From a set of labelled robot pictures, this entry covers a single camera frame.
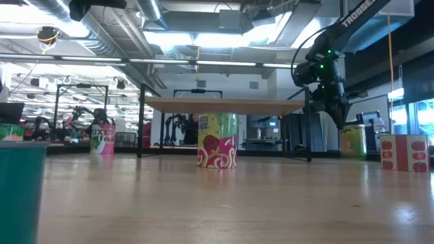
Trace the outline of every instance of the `colorful can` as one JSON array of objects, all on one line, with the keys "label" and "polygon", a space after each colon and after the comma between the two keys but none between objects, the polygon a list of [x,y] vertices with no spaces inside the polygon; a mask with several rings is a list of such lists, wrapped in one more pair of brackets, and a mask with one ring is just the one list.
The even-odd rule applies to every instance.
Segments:
[{"label": "colorful can", "polygon": [[0,140],[22,141],[24,127],[21,125],[0,124]]},{"label": "colorful can", "polygon": [[92,125],[90,153],[113,154],[115,152],[115,133],[114,125]]},{"label": "colorful can", "polygon": [[198,167],[237,166],[238,115],[203,113],[199,118]]},{"label": "colorful can", "polygon": [[347,125],[340,130],[340,151],[342,157],[366,159],[365,125]]}]

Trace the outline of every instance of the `red and white box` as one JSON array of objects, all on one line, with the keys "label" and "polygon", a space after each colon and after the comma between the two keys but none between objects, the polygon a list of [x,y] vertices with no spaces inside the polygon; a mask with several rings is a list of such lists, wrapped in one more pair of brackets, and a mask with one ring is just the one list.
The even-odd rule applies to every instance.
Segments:
[{"label": "red and white box", "polygon": [[428,136],[380,136],[381,167],[387,170],[429,171]]}]

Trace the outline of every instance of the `table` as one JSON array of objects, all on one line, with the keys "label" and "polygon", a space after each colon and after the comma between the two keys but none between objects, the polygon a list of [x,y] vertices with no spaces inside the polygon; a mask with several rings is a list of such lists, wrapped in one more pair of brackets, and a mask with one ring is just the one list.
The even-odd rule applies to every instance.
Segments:
[{"label": "table", "polygon": [[146,98],[146,104],[162,113],[225,112],[238,115],[285,116],[304,106],[304,100]]},{"label": "table", "polygon": [[[140,86],[140,112],[139,112],[139,137],[143,134],[141,129],[144,118],[144,105],[147,104],[161,112],[161,130],[160,130],[160,147],[158,154],[164,154],[163,137],[164,137],[164,117],[165,113],[205,113],[205,112],[222,112],[236,113],[239,115],[276,115],[281,116],[281,129],[283,132],[282,156],[291,157],[286,152],[286,115],[306,108],[306,150],[303,153],[308,162],[312,160],[311,156],[311,93],[309,87],[304,86],[296,93],[292,94],[286,100],[267,100],[267,99],[218,99],[218,98],[162,98],[145,97],[146,85]],[[304,100],[293,100],[298,95],[304,94]],[[142,157],[142,143],[139,141],[137,147],[137,157]]]}]

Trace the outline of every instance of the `metal frame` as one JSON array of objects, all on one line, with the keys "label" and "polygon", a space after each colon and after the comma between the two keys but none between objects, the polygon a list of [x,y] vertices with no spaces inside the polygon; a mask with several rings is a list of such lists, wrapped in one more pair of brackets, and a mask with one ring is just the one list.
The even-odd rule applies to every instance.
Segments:
[{"label": "metal frame", "polygon": [[[161,113],[161,125],[160,125],[160,146],[159,148],[142,148],[142,139],[143,139],[143,118],[144,118],[144,95],[146,91],[145,84],[142,84],[140,86],[140,110],[139,110],[139,126],[138,126],[138,146],[136,149],[136,154],[138,158],[143,157],[143,153],[148,153],[151,155],[164,155],[164,154],[175,154],[175,155],[194,155],[197,153],[196,149],[177,149],[177,148],[164,148],[163,147],[163,135],[164,135],[164,119],[165,119],[165,113]],[[190,92],[191,90],[175,90],[174,95],[177,92]],[[306,119],[306,150],[305,152],[287,152],[286,151],[286,134],[284,134],[282,140],[283,144],[285,146],[282,146],[282,152],[258,152],[258,151],[250,151],[250,150],[240,150],[240,155],[258,155],[263,157],[288,157],[288,158],[299,158],[299,157],[305,157],[307,162],[312,161],[312,152],[311,152],[311,109],[310,109],[310,97],[311,93],[308,86],[304,86],[300,91],[296,92],[292,96],[288,98],[288,100],[291,100],[292,98],[295,98],[298,94],[301,94],[304,92],[304,105],[305,105],[305,112],[307,114]],[[281,129],[286,130],[286,121],[288,119],[288,116],[282,116],[281,120]]]},{"label": "metal frame", "polygon": [[[137,142],[137,149],[136,154],[138,158],[143,157],[143,120],[144,120],[144,102],[145,102],[145,94],[146,89],[149,89],[150,87],[145,84],[140,84],[140,107],[138,111],[138,142]],[[164,113],[161,114],[161,118],[163,118],[162,121],[164,121]]]},{"label": "metal frame", "polygon": [[36,54],[5,54],[0,53],[0,60],[7,62],[39,62],[43,63],[90,63],[103,62],[107,64],[187,64],[204,66],[236,66],[251,68],[284,68],[290,69],[291,64],[266,63],[266,62],[234,62],[234,61],[213,61],[213,60],[170,60],[158,58],[125,58],[125,57],[89,57],[89,56],[61,56],[61,55],[36,55]]},{"label": "metal frame", "polygon": [[[67,87],[67,89],[60,93],[60,88]],[[56,103],[54,105],[54,125],[57,123],[57,110],[59,108],[59,97],[61,97],[69,88],[77,87],[77,88],[91,88],[91,87],[102,87],[106,89],[106,93],[104,96],[104,110],[107,108],[107,100],[109,98],[109,86],[108,85],[90,85],[90,84],[75,84],[75,85],[64,85],[58,84],[56,91]]]},{"label": "metal frame", "polygon": [[[176,96],[176,93],[178,93],[178,92],[191,92],[191,93],[194,93],[193,91],[194,91],[195,89],[175,89],[174,90],[174,97]],[[213,91],[213,90],[203,90],[203,92],[204,93],[206,93],[206,92],[210,92],[210,93],[212,93],[212,92],[216,92],[216,93],[219,93],[220,94],[220,98],[223,98],[223,91]]]},{"label": "metal frame", "polygon": [[[304,92],[304,113],[307,116],[306,117],[306,150],[304,152],[304,157],[306,157],[307,162],[312,161],[312,150],[311,150],[311,91],[309,90],[309,87],[305,85],[302,89],[300,89],[298,92],[292,94],[288,99],[291,100],[292,98],[295,98],[297,95]],[[281,123],[280,123],[280,130],[282,131],[283,137],[282,137],[282,157],[299,157],[303,156],[302,154],[294,154],[292,152],[287,151],[287,144],[286,144],[286,129],[287,129],[287,123],[288,122],[288,115],[282,116]]]}]

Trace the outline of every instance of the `robotic arm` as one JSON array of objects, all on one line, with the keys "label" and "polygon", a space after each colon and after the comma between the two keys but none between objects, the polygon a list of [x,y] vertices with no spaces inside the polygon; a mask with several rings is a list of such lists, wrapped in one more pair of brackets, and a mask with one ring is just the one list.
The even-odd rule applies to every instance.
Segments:
[{"label": "robotic arm", "polygon": [[107,113],[104,109],[102,108],[95,108],[95,110],[92,112],[91,110],[82,107],[82,106],[76,106],[74,107],[74,111],[73,111],[73,118],[71,121],[71,126],[73,126],[72,122],[76,121],[84,112],[87,112],[91,115],[94,116],[94,120],[92,121],[92,124],[85,129],[85,132],[87,134],[90,134],[92,132],[92,125],[96,125],[96,124],[103,124],[103,125],[116,125],[115,120],[111,119],[111,123],[109,122],[109,120],[107,119]]},{"label": "robotic arm", "polygon": [[[317,31],[314,35],[323,32],[316,38],[310,52],[306,55],[307,62],[299,64],[295,72],[291,68],[292,79],[298,87],[319,82],[318,88],[311,93],[310,109],[312,113],[327,112],[338,129],[342,129],[347,120],[351,107],[349,100],[367,96],[366,92],[345,92],[345,80],[340,76],[338,66],[338,59],[342,55],[340,52],[347,45],[349,38],[389,1],[362,0],[342,20]],[[301,46],[294,55],[292,64]]]}]

